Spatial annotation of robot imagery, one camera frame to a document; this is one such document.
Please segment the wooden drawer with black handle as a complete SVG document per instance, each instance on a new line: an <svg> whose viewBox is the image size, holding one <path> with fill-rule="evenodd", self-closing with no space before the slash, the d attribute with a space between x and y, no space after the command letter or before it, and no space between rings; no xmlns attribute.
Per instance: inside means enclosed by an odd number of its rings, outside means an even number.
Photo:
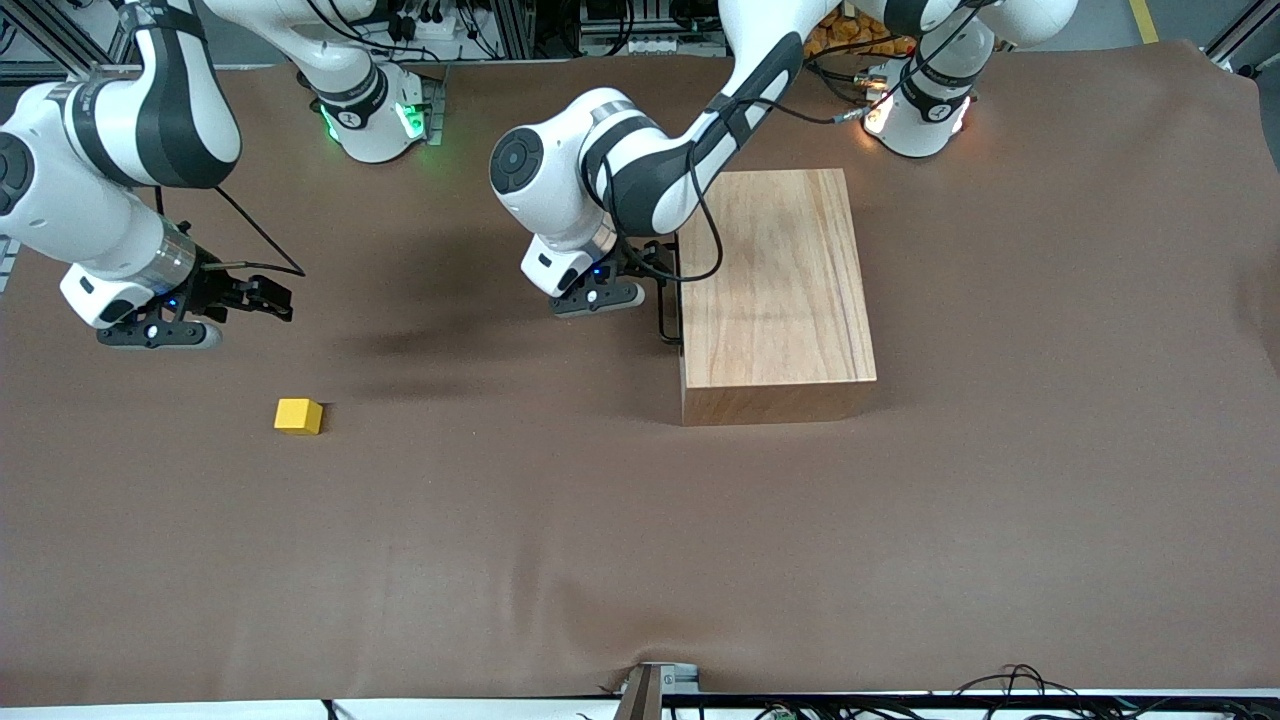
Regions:
<svg viewBox="0 0 1280 720"><path fill-rule="evenodd" d="M671 240L678 243L678 233L672 234ZM680 265L680 249L678 249L678 265ZM677 266L668 266L673 273L678 270ZM667 283L659 287L655 283L657 290L657 328L659 340L671 347L681 348L684 346L684 310L682 300L684 291L681 284Z"/></svg>

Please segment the orange bagged items pile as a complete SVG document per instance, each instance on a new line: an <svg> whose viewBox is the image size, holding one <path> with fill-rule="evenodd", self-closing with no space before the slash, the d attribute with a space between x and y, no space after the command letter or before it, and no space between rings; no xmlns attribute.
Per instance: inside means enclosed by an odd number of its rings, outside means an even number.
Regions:
<svg viewBox="0 0 1280 720"><path fill-rule="evenodd" d="M892 35L874 17L844 4L823 17L804 44L805 58L822 53L902 56L915 50L909 36Z"/></svg>

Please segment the brown table mat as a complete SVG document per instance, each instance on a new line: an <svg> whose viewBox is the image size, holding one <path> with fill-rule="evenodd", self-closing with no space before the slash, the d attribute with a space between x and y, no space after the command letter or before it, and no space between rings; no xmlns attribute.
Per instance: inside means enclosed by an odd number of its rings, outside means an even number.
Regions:
<svg viewBox="0 0 1280 720"><path fill-rule="evenodd" d="M443 143L381 167L291 69L224 74L294 320L105 348L19 256L0 705L579 694L648 659L750 693L1280 685L1257 85L1189 44L1001 55L927 161L772 115L735 167L845 170L879 379L849 421L682 428L652 310L553 318L488 159L602 86L680 132L730 70L462 67Z"/></svg>

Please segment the white power strip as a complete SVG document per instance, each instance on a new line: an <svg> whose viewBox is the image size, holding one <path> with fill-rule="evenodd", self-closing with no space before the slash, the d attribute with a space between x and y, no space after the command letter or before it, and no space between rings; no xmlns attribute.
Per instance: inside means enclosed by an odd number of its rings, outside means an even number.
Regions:
<svg viewBox="0 0 1280 720"><path fill-rule="evenodd" d="M630 38L584 35L579 51L584 56L675 55L684 49L681 40L675 35L635 35Z"/></svg>

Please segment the metal table edge bracket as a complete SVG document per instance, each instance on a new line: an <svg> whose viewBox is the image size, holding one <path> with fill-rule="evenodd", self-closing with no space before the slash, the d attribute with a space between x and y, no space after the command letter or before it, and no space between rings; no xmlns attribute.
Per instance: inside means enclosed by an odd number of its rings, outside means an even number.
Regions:
<svg viewBox="0 0 1280 720"><path fill-rule="evenodd" d="M664 701L673 694L700 694L696 664L644 662L631 669L621 687L613 720L662 720Z"/></svg>

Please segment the yellow cube block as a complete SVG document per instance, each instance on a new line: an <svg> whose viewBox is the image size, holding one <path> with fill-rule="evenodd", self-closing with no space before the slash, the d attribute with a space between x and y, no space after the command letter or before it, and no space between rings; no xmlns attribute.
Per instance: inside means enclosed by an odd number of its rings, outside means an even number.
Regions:
<svg viewBox="0 0 1280 720"><path fill-rule="evenodd" d="M279 398L273 420L275 430L288 436L319 436L324 406L311 398Z"/></svg>

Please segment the light wooden drawer cabinet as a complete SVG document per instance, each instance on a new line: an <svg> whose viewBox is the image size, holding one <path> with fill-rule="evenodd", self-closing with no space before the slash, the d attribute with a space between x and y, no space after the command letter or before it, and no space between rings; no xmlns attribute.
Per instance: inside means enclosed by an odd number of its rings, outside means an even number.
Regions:
<svg viewBox="0 0 1280 720"><path fill-rule="evenodd" d="M686 427L840 421L876 386L846 176L841 168L739 170L707 192L709 217L678 232L681 420Z"/></svg>

